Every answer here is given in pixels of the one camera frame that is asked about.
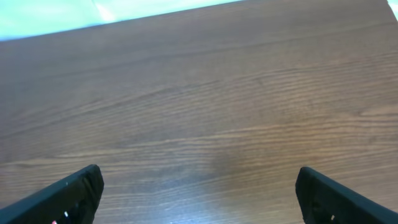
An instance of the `wood grain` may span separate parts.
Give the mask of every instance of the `wood grain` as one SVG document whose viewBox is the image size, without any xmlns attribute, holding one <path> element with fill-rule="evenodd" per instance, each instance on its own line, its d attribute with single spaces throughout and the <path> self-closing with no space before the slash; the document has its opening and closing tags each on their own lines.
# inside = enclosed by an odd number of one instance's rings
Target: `wood grain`
<svg viewBox="0 0 398 224">
<path fill-rule="evenodd" d="M 0 43 L 0 207 L 88 165 L 95 223 L 302 223 L 311 166 L 398 211 L 386 1 L 244 1 Z"/>
</svg>

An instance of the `dark wood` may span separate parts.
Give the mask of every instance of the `dark wood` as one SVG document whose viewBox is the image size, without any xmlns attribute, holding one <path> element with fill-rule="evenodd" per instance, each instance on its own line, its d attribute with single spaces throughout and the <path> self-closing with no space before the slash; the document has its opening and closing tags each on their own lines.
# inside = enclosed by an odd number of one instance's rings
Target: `dark wood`
<svg viewBox="0 0 398 224">
<path fill-rule="evenodd" d="M 311 166 L 398 211 L 384 0 L 244 1 L 3 42 L 0 107 L 1 207 L 98 164 L 95 223 L 302 223 Z"/>
</svg>

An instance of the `table top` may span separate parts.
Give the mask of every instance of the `table top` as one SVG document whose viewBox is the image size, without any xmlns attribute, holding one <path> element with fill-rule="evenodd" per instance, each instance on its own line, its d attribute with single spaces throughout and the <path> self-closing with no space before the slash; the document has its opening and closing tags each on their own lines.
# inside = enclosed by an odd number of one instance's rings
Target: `table top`
<svg viewBox="0 0 398 224">
<path fill-rule="evenodd" d="M 386 1 L 243 1 L 0 43 L 0 207 L 88 164 L 95 223 L 302 223 L 310 166 L 398 211 Z"/>
</svg>

